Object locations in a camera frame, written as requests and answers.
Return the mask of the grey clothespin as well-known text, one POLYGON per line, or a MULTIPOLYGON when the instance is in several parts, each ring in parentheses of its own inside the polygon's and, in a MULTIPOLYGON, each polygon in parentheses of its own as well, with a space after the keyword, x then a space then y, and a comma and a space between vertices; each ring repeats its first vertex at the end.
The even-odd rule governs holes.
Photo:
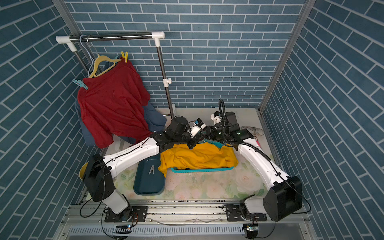
POLYGON ((149 175, 154 175, 155 174, 155 166, 152 165, 149 171, 149 175))

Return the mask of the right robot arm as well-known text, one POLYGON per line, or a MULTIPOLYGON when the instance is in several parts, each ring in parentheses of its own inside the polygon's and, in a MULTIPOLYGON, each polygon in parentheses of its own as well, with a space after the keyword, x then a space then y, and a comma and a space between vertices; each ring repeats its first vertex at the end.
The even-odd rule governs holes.
POLYGON ((278 222, 302 208, 305 198, 301 180, 290 177, 264 153, 254 136, 239 127, 236 115, 226 112, 223 99, 219 99, 219 111, 212 114, 212 120, 215 125, 205 128, 205 138, 234 148, 259 173, 268 190, 263 207, 273 221, 278 222))

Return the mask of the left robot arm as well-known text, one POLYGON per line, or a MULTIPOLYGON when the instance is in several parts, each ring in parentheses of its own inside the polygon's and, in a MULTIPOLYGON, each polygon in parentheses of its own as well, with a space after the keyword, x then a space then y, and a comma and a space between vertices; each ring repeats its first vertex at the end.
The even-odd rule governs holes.
POLYGON ((165 130, 152 133, 124 151, 105 157, 98 154, 92 156, 85 165, 85 170, 80 173, 92 200, 104 203, 118 218, 118 222, 132 220, 133 208, 127 198, 116 189, 114 178, 132 165, 169 150, 174 145, 186 144, 189 149, 193 149, 202 139, 206 127, 201 119, 193 121, 193 124, 191 127, 185 117, 175 116, 165 130))

